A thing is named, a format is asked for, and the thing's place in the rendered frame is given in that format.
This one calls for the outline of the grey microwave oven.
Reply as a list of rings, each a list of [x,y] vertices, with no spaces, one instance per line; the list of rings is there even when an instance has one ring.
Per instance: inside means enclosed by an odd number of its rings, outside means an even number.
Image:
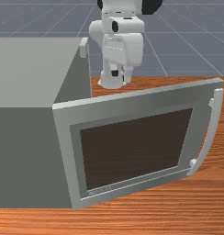
[[[91,96],[87,38],[0,38],[0,208],[69,207],[52,106]]]

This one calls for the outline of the grey microwave door with window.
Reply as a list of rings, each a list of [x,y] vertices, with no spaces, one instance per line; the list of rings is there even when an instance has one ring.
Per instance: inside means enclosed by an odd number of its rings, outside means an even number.
[[[73,208],[193,175],[218,128],[220,78],[53,105]]]

